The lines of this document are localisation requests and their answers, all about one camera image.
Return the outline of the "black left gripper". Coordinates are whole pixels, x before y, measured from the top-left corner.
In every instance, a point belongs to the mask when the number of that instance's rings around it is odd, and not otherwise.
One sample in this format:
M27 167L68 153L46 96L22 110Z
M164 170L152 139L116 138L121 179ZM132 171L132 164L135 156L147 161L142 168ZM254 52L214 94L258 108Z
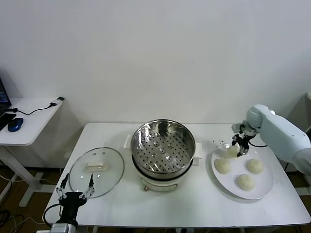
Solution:
M63 207L59 223L77 223L77 213L79 207L86 203L86 199L93 196L95 192L93 174L90 176L88 188L82 192L65 192L65 187L69 178L67 173L62 180L60 187L56 188L60 205Z

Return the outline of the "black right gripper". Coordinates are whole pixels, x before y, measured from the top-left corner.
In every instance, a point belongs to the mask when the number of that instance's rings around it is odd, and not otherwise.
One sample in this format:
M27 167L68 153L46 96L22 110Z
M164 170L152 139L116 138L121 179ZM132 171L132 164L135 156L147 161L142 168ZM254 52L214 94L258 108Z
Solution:
M248 153L249 149L249 141L252 139L251 136L245 135L244 133L240 134L234 134L232 137L231 145L234 146L236 144L239 145L239 151L237 154L237 157L241 157L243 155L246 155Z

